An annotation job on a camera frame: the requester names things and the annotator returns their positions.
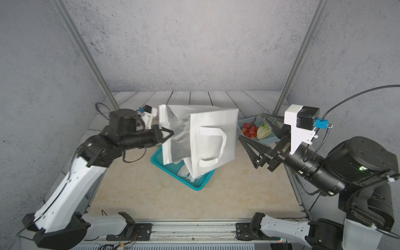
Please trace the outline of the white insulated delivery bag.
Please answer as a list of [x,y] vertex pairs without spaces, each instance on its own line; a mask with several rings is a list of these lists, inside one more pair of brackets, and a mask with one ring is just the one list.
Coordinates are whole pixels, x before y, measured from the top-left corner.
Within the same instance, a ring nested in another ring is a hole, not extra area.
[[193,178],[235,160],[239,110],[207,105],[160,105],[159,123],[173,131],[163,163],[184,161]]

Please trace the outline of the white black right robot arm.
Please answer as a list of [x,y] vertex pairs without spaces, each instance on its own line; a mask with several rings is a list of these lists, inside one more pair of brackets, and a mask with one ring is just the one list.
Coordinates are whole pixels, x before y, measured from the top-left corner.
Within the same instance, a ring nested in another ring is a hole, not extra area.
[[375,250],[394,224],[390,183],[400,178],[397,157],[379,143],[355,136],[337,145],[326,157],[308,149],[319,127],[331,125],[316,114],[287,112],[283,126],[273,126],[279,143],[271,148],[239,136],[255,168],[274,171],[284,165],[314,185],[321,194],[339,196],[345,213],[342,224],[328,219],[295,222],[256,213],[250,223],[254,238],[279,237],[313,250]]

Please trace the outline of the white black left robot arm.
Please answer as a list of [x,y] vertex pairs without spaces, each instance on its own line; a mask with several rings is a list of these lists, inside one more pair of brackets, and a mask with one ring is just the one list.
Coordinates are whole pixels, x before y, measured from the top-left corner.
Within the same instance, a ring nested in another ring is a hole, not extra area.
[[68,174],[49,200],[36,213],[24,216],[26,229],[34,232],[33,242],[42,249],[69,250],[100,236],[131,239],[135,221],[127,213],[90,217],[76,209],[115,159],[128,150],[160,145],[173,135],[159,125],[146,125],[136,110],[110,112],[108,126],[78,147]]

